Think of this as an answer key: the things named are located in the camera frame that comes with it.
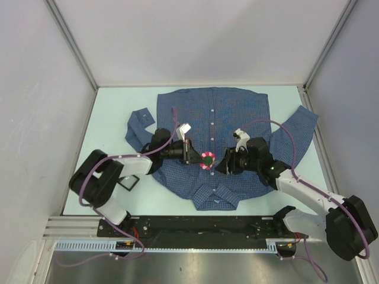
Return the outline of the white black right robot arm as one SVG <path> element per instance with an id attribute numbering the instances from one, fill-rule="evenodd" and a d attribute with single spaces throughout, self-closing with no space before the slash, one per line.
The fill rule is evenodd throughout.
<path id="1" fill-rule="evenodd" d="M 292 196 L 313 214 L 287 207 L 277 213 L 274 233 L 288 237 L 292 232 L 327 242 L 341 259 L 350 261 L 378 238 L 378 231 L 364 202 L 355 195 L 348 198 L 327 193 L 301 177 L 295 177 L 288 164 L 275 160 L 262 137 L 251 138 L 245 132 L 234 133 L 237 143 L 228 148 L 216 170 L 226 175 L 254 172 L 265 186 Z"/>

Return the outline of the pink flower smiley brooch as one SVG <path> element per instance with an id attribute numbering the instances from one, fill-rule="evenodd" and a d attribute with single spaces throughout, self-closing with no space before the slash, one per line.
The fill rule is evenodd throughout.
<path id="1" fill-rule="evenodd" d="M 200 167 L 204 170 L 211 169 L 215 162 L 215 155 L 212 152 L 204 152 L 201 154 L 202 162 L 200 163 Z"/>

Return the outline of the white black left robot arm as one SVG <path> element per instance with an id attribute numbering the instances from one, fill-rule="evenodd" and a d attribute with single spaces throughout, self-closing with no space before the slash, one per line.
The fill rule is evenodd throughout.
<path id="1" fill-rule="evenodd" d="M 124 178 L 136 175 L 151 175 L 162 167 L 164 160 L 179 160 L 185 165 L 204 164 L 205 154 L 200 154 L 185 137 L 189 129 L 183 124 L 178 129 L 179 140 L 173 141 L 173 135 L 160 128 L 145 144 L 140 154 L 109 156 L 102 150 L 94 150 L 81 164 L 69 181 L 69 189 L 79 196 L 79 202 L 85 201 L 103 218 L 109 220 L 110 229 L 117 236 L 130 232 L 130 214 L 113 197 L 113 192 Z"/>

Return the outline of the blue plaid button shirt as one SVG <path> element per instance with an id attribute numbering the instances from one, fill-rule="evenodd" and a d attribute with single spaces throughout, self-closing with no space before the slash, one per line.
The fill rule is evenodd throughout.
<path id="1" fill-rule="evenodd" d="M 179 122 L 190 125 L 188 138 L 195 150 L 213 153 L 216 162 L 222 160 L 226 149 L 235 146 L 233 132 L 243 128 L 251 137 L 264 138 L 275 159 L 297 165 L 311 144 L 318 120 L 315 113 L 300 106 L 282 128 L 272 131 L 269 100 L 264 93 L 238 88 L 180 89 L 158 95 L 155 117 L 146 108 L 131 113 L 126 133 L 129 145 L 142 151 L 152 139 L 147 131 L 152 124 L 170 130 L 172 109 L 177 110 Z M 235 210 L 240 201 L 272 191 L 254 172 L 224 175 L 178 160 L 165 160 L 153 177 L 174 194 L 193 201 L 199 211 Z"/>

